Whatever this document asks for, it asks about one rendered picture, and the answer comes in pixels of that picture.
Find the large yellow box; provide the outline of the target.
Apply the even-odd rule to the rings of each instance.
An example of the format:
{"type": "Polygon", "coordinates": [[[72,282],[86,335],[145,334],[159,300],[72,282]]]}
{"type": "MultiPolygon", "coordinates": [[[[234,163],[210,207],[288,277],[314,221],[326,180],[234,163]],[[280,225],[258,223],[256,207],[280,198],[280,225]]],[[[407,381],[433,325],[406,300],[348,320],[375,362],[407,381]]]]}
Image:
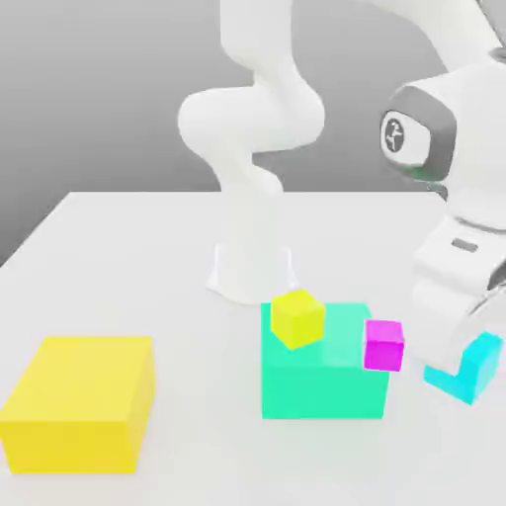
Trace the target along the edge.
{"type": "Polygon", "coordinates": [[[0,410],[14,474],[135,472],[155,391],[149,337],[47,337],[0,410]]]}

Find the small yellow cube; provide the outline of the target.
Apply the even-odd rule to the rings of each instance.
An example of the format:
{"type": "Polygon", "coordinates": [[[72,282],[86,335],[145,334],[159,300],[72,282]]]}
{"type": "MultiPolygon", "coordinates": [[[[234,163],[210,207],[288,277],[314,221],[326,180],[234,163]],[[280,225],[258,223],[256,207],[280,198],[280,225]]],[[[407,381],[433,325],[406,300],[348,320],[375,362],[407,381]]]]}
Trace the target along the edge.
{"type": "Polygon", "coordinates": [[[319,341],[324,335],[325,306],[300,289],[271,302],[271,331],[290,350],[319,341]]]}

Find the large turquoise box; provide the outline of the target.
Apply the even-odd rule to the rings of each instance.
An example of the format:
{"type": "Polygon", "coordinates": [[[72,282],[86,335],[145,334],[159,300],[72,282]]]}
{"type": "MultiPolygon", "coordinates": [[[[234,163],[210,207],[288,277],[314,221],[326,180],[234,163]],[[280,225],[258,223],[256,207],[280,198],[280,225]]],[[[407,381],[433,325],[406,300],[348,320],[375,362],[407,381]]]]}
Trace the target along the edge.
{"type": "Polygon", "coordinates": [[[361,302],[325,305],[323,338],[289,350],[271,331],[271,306],[261,306],[261,405],[265,419],[381,419],[389,373],[363,365],[361,302]]]}

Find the small cyan cube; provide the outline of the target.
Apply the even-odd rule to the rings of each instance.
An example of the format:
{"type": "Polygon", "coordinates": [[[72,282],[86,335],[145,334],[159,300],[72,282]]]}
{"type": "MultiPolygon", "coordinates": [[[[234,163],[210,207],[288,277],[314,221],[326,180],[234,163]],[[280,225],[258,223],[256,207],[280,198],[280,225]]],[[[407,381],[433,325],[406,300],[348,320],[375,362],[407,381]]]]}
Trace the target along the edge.
{"type": "Polygon", "coordinates": [[[464,350],[456,375],[426,366],[424,381],[473,405],[495,377],[503,345],[504,340],[499,336],[483,332],[464,350]]]}

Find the small magenta cube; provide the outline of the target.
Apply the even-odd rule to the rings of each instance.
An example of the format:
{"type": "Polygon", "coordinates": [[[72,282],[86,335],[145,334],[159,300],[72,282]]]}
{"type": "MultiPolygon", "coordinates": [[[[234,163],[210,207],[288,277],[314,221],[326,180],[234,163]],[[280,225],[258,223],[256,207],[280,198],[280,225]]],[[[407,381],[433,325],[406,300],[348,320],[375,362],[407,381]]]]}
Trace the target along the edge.
{"type": "Polygon", "coordinates": [[[404,353],[404,334],[398,321],[368,319],[365,323],[364,367],[399,372],[404,353]]]}

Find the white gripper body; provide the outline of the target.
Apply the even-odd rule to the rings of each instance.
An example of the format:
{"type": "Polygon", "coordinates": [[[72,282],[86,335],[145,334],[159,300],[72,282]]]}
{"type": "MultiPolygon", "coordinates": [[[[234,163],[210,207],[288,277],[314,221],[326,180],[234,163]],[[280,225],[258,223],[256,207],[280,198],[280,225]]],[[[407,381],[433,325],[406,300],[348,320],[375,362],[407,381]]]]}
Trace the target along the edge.
{"type": "Polygon", "coordinates": [[[489,265],[417,256],[410,346],[435,369],[457,369],[464,349],[485,331],[506,337],[506,256],[489,265]]]}

